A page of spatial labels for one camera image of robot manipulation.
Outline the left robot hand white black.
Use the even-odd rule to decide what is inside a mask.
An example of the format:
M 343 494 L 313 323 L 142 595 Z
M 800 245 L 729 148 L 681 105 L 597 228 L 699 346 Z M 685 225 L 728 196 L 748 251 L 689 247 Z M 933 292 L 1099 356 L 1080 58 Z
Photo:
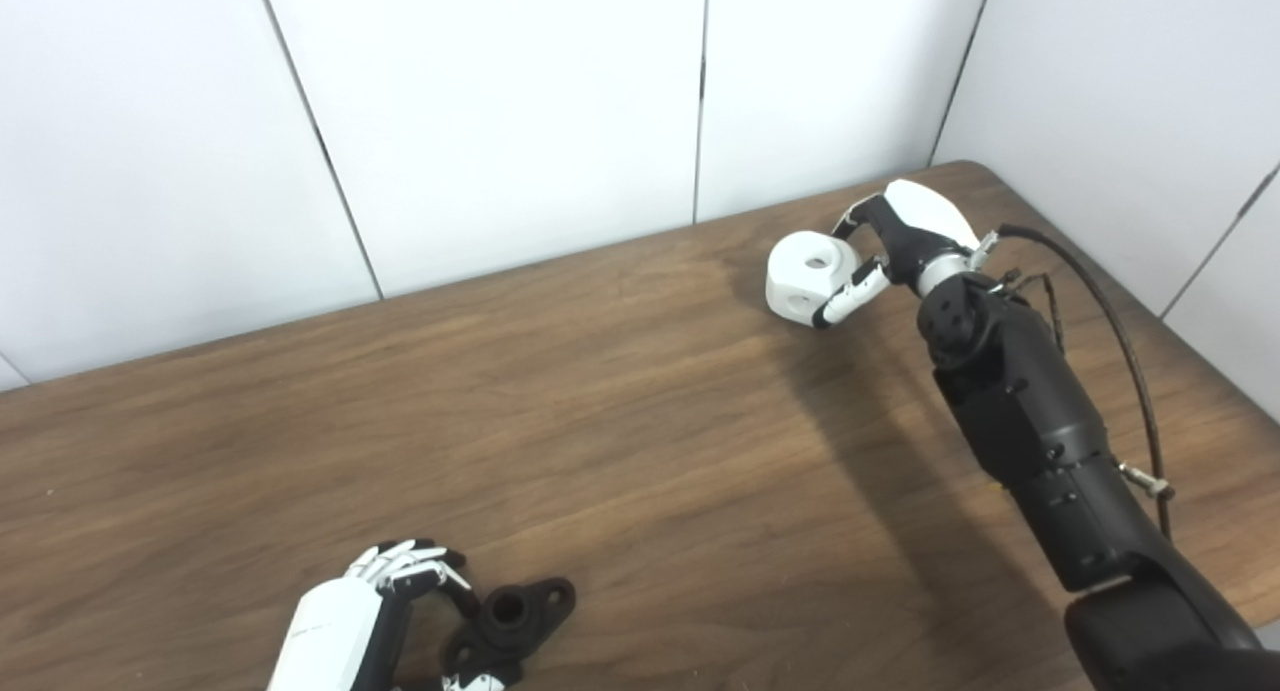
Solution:
M 458 572 L 463 554 L 430 539 L 367 548 L 298 601 L 270 690 L 507 690 L 524 678 L 539 637 L 502 639 Z M 416 599 L 439 591 L 463 617 L 435 682 L 402 685 L 396 672 Z

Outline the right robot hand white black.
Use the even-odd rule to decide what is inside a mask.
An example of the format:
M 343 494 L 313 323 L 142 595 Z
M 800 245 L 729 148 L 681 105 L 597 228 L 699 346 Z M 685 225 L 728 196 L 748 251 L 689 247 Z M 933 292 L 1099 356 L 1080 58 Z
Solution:
M 882 244 L 812 314 L 812 328 L 832 328 L 887 287 L 910 287 L 925 299 L 951 276 L 975 273 L 986 262 L 996 235 L 978 237 L 964 214 L 946 196 L 919 182 L 890 182 L 881 193 L 851 203 L 833 226 L 835 239 L 849 241 L 869 226 Z

